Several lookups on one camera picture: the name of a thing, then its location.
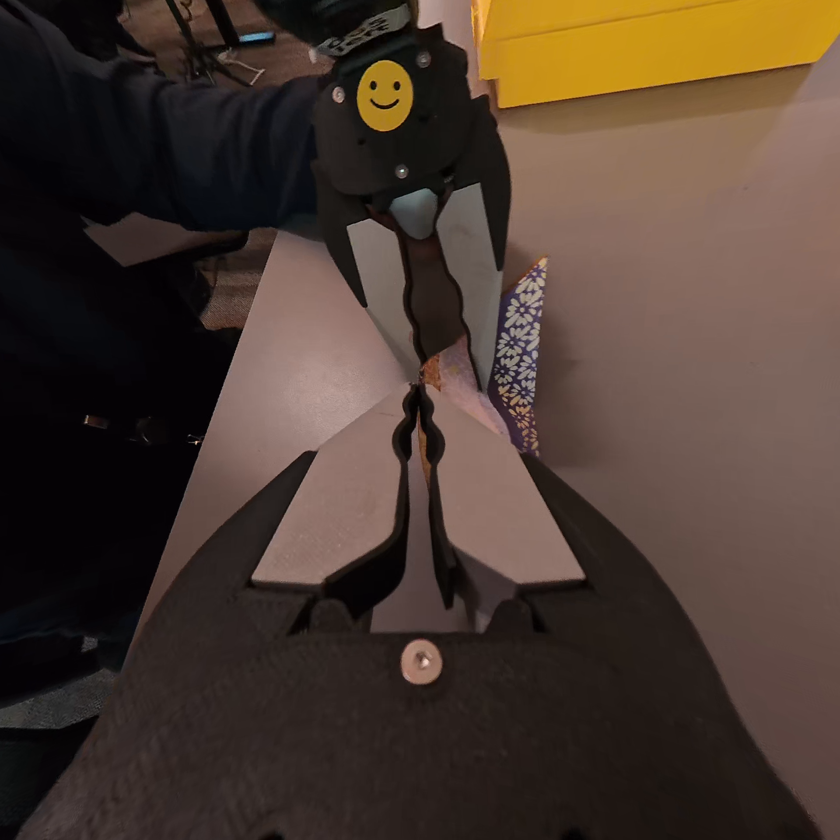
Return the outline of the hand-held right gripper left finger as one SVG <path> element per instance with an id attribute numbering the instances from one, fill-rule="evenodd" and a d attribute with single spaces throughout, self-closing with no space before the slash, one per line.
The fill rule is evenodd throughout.
<path id="1" fill-rule="evenodd" d="M 353 618 L 401 582 L 417 386 L 403 384 L 311 458 L 251 576 L 259 589 L 340 601 Z"/>

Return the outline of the person's torso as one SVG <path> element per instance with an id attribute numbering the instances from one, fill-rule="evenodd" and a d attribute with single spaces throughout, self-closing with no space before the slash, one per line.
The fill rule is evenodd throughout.
<path id="1" fill-rule="evenodd" d="M 54 208 L 2 209 L 2 700 L 119 668 L 235 342 L 196 248 L 121 266 Z"/>

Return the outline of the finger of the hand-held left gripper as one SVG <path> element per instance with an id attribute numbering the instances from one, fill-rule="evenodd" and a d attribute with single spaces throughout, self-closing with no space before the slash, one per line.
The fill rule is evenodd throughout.
<path id="1" fill-rule="evenodd" d="M 406 268 L 397 232 L 368 218 L 348 226 L 348 236 L 370 319 L 401 368 L 419 370 L 423 363 L 406 312 Z"/>
<path id="2" fill-rule="evenodd" d="M 438 268 L 429 310 L 429 338 L 444 348 L 457 328 L 467 337 L 477 387 L 486 392 L 495 358 L 502 271 L 497 267 L 480 184 L 434 196 Z"/>

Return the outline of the black tripod stand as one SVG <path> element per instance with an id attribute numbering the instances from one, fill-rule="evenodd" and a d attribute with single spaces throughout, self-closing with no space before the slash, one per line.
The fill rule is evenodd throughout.
<path id="1" fill-rule="evenodd" d="M 192 29 L 192 2 L 166 1 L 182 37 L 182 74 L 186 82 L 209 82 L 216 86 L 224 77 L 242 88 L 253 88 L 266 74 L 238 58 L 237 47 L 208 45 L 195 37 Z"/>

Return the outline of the person's left forearm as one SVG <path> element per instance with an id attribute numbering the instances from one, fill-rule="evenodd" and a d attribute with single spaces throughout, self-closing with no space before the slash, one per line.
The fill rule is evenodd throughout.
<path id="1" fill-rule="evenodd" d="M 282 228 L 313 215 L 315 77 L 233 90 L 100 62 L 2 2 L 2 173 L 103 224 L 138 213 L 186 229 Z"/>

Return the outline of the yellow box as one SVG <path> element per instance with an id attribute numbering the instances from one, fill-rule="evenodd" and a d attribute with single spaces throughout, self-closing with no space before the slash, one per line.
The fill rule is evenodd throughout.
<path id="1" fill-rule="evenodd" d="M 811 65 L 838 1 L 473 1 L 502 109 Z"/>

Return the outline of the white paper sheet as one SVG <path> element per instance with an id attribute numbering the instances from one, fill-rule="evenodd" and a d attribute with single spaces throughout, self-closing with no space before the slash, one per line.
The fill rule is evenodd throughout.
<path id="1" fill-rule="evenodd" d="M 132 213 L 115 224 L 86 224 L 84 233 L 123 267 L 170 256 L 202 256 L 236 249 L 247 241 L 240 231 L 197 232 Z"/>

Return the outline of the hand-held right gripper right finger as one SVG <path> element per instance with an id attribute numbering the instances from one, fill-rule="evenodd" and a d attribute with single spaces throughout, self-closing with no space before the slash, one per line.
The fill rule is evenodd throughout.
<path id="1" fill-rule="evenodd" d="M 518 450 L 432 386 L 418 408 L 429 464 L 429 523 L 446 606 L 473 625 L 499 604 L 585 583 L 585 573 Z"/>

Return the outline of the blue floral origami paper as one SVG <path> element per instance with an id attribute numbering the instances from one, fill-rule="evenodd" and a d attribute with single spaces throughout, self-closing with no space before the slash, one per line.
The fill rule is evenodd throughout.
<path id="1" fill-rule="evenodd" d="M 481 391 L 469 361 L 467 340 L 460 337 L 425 363 L 422 382 L 506 438 L 518 452 L 539 459 L 535 400 L 540 330 L 549 258 L 542 256 L 501 293 L 491 373 Z"/>

